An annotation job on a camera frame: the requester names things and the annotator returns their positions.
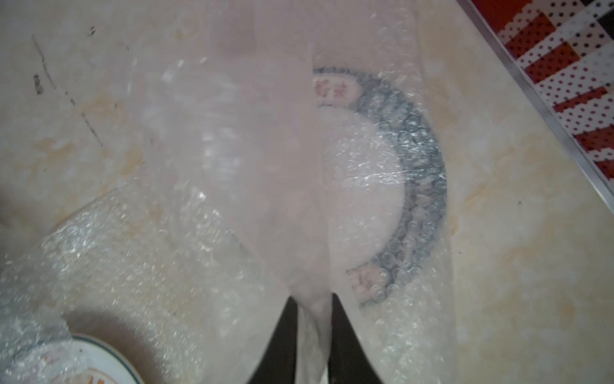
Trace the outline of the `orange pattern dinner plate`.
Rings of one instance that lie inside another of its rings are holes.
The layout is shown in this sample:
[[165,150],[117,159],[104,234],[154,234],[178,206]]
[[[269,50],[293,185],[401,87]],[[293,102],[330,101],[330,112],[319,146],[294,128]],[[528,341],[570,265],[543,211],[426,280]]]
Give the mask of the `orange pattern dinner plate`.
[[84,334],[37,342],[1,365],[2,383],[143,383],[115,348]]

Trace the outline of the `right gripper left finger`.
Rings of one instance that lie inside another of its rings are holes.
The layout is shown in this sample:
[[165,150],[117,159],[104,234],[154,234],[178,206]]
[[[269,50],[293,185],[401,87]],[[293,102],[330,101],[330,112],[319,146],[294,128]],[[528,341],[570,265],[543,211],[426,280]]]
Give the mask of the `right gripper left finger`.
[[297,366],[298,305],[289,297],[262,360],[249,384],[294,384]]

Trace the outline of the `bubble wrap of orange plate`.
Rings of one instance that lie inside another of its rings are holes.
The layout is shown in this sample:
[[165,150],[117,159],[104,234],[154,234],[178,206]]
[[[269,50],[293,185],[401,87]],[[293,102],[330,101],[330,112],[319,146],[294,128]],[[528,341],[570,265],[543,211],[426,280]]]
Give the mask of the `bubble wrap of orange plate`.
[[62,118],[83,117],[97,166],[118,165],[123,123],[86,106],[85,86],[116,64],[120,106],[134,115],[143,150],[177,235],[203,255],[199,204],[218,210],[241,243],[283,282],[315,331],[300,342],[298,381],[324,370],[330,303],[326,234],[313,177],[310,48],[293,40],[295,1],[4,1],[1,4],[1,231],[12,246],[99,176],[62,155],[46,182],[18,168],[22,135],[47,152],[70,143]]

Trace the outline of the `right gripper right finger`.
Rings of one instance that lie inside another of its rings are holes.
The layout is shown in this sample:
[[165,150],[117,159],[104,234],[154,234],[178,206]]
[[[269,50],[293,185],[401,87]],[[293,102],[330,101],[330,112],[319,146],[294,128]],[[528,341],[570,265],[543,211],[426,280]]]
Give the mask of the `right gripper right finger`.
[[337,294],[332,294],[328,379],[332,384],[382,384]]

